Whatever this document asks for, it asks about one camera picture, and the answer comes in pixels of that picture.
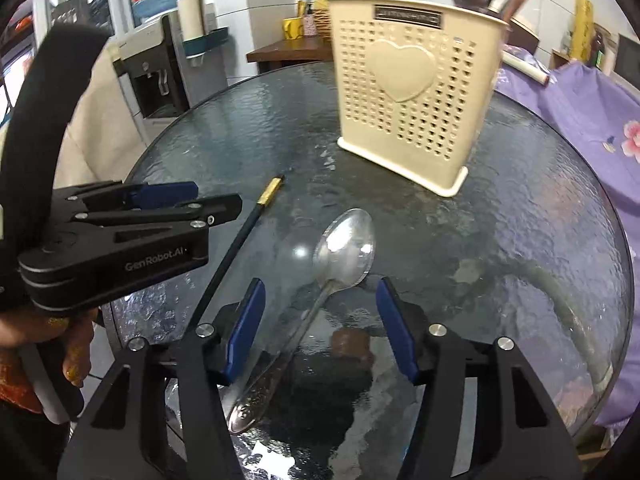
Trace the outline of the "water dispenser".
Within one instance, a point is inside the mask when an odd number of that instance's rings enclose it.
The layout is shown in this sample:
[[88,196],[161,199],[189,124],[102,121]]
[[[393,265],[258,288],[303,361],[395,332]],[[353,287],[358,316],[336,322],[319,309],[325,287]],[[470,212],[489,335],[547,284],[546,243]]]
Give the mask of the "water dispenser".
[[114,62],[134,121],[145,143],[174,120],[228,87],[224,71],[225,27],[214,24],[200,38],[183,38],[171,10],[116,42]]

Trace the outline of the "brown wooden counter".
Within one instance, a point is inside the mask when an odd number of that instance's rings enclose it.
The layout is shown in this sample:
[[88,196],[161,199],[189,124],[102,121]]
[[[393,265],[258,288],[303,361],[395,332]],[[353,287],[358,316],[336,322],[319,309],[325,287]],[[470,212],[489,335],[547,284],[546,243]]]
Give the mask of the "brown wooden counter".
[[331,62],[331,45],[319,36],[283,39],[248,52],[246,60],[257,65],[258,73],[280,70],[286,66],[312,62]]

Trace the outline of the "dark brown bottle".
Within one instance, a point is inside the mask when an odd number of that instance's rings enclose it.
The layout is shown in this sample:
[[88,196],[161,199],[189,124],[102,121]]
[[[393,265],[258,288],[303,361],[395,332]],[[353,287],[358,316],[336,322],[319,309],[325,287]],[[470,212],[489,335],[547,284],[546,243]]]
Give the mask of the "dark brown bottle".
[[594,33],[591,41],[591,50],[588,65],[600,70],[605,57],[605,44],[602,32],[598,30]]

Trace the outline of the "white microwave oven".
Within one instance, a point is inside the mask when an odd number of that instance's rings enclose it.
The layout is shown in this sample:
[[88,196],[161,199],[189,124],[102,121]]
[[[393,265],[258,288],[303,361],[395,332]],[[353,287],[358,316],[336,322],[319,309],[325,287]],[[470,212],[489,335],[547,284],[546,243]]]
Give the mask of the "white microwave oven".
[[639,88],[640,84],[640,44],[627,36],[618,36],[617,52],[613,73],[628,84]]

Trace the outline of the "purple floral cloth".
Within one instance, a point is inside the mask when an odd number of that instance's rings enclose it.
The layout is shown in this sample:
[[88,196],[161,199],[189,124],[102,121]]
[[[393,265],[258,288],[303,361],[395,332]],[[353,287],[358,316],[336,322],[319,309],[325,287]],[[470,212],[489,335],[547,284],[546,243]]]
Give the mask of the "purple floral cloth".
[[500,221],[488,294],[567,427],[621,427],[639,400],[639,105],[582,64],[548,74],[498,73],[499,158],[528,177],[512,203],[535,217]]

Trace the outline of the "yellow mug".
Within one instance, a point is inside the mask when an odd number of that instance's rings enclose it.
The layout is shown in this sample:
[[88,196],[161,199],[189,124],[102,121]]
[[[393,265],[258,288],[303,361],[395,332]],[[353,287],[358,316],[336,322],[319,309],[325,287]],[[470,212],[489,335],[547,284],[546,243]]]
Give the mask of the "yellow mug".
[[282,21],[282,32],[285,40],[297,40],[305,37],[304,19],[300,16],[285,18]]

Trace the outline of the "cream plastic utensil holder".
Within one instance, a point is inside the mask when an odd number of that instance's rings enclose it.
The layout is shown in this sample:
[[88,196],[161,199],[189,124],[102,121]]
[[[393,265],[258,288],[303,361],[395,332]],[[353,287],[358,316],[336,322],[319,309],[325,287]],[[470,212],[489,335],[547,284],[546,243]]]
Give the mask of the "cream plastic utensil holder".
[[329,0],[345,151],[452,197],[494,93],[506,22],[421,0]]

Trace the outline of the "black gold chopstick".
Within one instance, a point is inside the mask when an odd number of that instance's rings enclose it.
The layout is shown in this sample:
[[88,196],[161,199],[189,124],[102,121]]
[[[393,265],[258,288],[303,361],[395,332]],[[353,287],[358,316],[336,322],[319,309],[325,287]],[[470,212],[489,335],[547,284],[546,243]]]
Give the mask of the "black gold chopstick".
[[247,219],[244,221],[241,229],[239,229],[239,232],[236,233],[231,245],[224,254],[224,258],[222,258],[219,266],[217,266],[215,273],[209,280],[209,283],[207,284],[200,301],[196,305],[191,315],[190,321],[188,323],[189,328],[195,328],[196,326],[198,326],[198,324],[200,324],[200,319],[207,310],[210,302],[213,299],[213,296],[215,296],[218,287],[224,280],[224,277],[229,271],[234,259],[250,236],[250,233],[253,231],[258,220],[262,216],[262,213],[271,203],[273,196],[277,194],[278,189],[280,188],[284,180],[285,176],[283,174],[279,174],[277,177],[273,177],[267,187],[262,191],[262,195],[258,198],[254,208],[248,215]]

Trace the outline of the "large silver spoon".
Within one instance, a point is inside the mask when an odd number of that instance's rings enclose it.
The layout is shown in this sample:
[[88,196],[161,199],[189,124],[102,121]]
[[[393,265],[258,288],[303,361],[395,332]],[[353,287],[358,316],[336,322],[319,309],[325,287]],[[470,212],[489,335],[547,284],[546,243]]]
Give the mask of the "large silver spoon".
[[349,209],[326,228],[312,257],[314,276],[320,285],[319,296],[286,344],[233,404],[228,417],[228,429],[232,434],[242,434],[262,419],[321,307],[337,292],[360,284],[370,272],[374,254],[373,220],[364,209]]

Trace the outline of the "white pan with lid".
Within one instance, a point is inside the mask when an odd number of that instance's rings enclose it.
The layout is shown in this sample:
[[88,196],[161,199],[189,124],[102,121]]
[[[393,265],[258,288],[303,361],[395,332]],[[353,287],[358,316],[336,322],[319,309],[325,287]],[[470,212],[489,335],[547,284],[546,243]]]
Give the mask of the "white pan with lid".
[[549,83],[550,75],[548,73],[509,52],[502,52],[502,62],[503,64],[514,68],[514,70],[526,75],[530,79],[537,81],[538,84],[541,84],[542,86],[546,86]]

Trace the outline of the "yellow cylinder roll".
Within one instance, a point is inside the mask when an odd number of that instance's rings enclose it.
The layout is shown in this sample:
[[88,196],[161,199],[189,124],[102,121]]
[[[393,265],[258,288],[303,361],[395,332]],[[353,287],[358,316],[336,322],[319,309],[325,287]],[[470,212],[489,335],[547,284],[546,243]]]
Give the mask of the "yellow cylinder roll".
[[593,4],[590,0],[575,0],[574,30],[570,57],[586,64],[590,57],[593,36]]

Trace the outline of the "woven pattern basin sink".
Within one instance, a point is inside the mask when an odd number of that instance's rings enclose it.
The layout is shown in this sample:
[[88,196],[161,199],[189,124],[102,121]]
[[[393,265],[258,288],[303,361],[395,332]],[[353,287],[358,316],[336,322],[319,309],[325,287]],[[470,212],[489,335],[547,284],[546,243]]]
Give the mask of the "woven pattern basin sink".
[[314,17],[314,26],[316,26],[318,36],[325,42],[331,42],[332,32],[329,10],[314,9],[312,11],[312,16]]

